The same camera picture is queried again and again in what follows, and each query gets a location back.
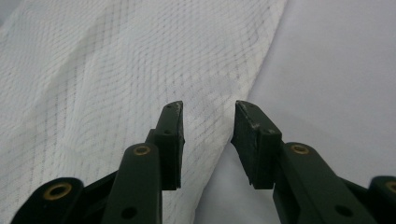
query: white fabric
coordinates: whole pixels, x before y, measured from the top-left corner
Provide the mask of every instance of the white fabric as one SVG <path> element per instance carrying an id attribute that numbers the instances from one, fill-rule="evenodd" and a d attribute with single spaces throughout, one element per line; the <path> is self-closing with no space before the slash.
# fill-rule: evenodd
<path id="1" fill-rule="evenodd" d="M 21 2 L 0 29 L 0 223 L 53 178 L 116 170 L 176 100 L 182 189 L 163 194 L 163 222 L 191 223 L 285 2 Z"/>

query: brass insert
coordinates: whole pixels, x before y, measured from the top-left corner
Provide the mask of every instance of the brass insert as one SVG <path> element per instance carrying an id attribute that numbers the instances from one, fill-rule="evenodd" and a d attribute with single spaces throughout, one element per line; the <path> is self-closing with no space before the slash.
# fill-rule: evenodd
<path id="1" fill-rule="evenodd" d="M 149 147 L 137 147 L 134 149 L 134 154 L 137 156 L 143 156 L 151 151 Z"/>
<path id="2" fill-rule="evenodd" d="M 48 201 L 55 201 L 66 196 L 72 190 L 72 185 L 67 182 L 56 183 L 44 192 L 44 199 Z"/>
<path id="3" fill-rule="evenodd" d="M 292 145 L 290 148 L 297 154 L 305 155 L 309 153 L 309 149 L 301 145 Z"/>
<path id="4" fill-rule="evenodd" d="M 389 181 L 385 184 L 390 191 L 396 193 L 396 181 Z"/>

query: screw hole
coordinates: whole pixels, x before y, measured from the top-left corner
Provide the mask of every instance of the screw hole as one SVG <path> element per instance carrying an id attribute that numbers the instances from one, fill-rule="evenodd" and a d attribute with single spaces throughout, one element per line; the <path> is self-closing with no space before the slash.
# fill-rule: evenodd
<path id="1" fill-rule="evenodd" d="M 337 213 L 340 214 L 341 216 L 344 216 L 344 217 L 352 217 L 353 216 L 352 211 L 343 205 L 336 205 L 334 208 L 335 208 L 335 211 L 337 211 Z"/>
<path id="2" fill-rule="evenodd" d="M 309 149 L 300 145 L 293 145 L 290 147 L 291 150 L 293 150 L 295 153 L 297 154 L 308 154 L 309 153 Z"/>
<path id="3" fill-rule="evenodd" d="M 134 216 L 136 216 L 136 214 L 137 214 L 137 211 L 134 207 L 127 207 L 124 210 L 122 210 L 122 212 L 121 212 L 121 216 L 124 219 L 131 219 Z"/>
<path id="4" fill-rule="evenodd" d="M 43 197 L 45 200 L 54 201 L 66 196 L 71 190 L 71 184 L 67 182 L 57 183 L 47 188 Z"/>
<path id="5" fill-rule="evenodd" d="M 57 188 L 51 190 L 51 191 L 49 192 L 49 195 L 51 195 L 51 196 L 56 196 L 56 195 L 62 194 L 62 193 L 65 192 L 65 191 L 66 191 L 66 187 L 65 187 L 65 186 L 59 186 L 59 187 L 57 187 Z"/>
<path id="6" fill-rule="evenodd" d="M 146 155 L 150 152 L 150 148 L 149 147 L 137 147 L 134 149 L 134 154 L 137 156 L 143 156 Z"/>

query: white backdrop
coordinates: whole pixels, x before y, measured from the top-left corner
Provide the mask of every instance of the white backdrop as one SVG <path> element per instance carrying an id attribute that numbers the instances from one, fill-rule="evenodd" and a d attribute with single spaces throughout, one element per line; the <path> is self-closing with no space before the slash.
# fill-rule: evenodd
<path id="1" fill-rule="evenodd" d="M 289 1 L 249 101 L 284 134 L 367 187 L 396 175 L 396 1 Z M 195 224 L 279 223 L 228 145 Z"/>

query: grid pattern fabric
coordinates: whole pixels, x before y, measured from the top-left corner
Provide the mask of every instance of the grid pattern fabric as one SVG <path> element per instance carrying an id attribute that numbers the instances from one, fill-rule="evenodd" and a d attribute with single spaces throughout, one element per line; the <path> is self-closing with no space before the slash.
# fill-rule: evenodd
<path id="1" fill-rule="evenodd" d="M 22 1 L 0 28 L 0 223 L 53 178 L 116 170 L 177 100 L 182 188 L 163 223 L 192 223 L 286 1 Z"/>

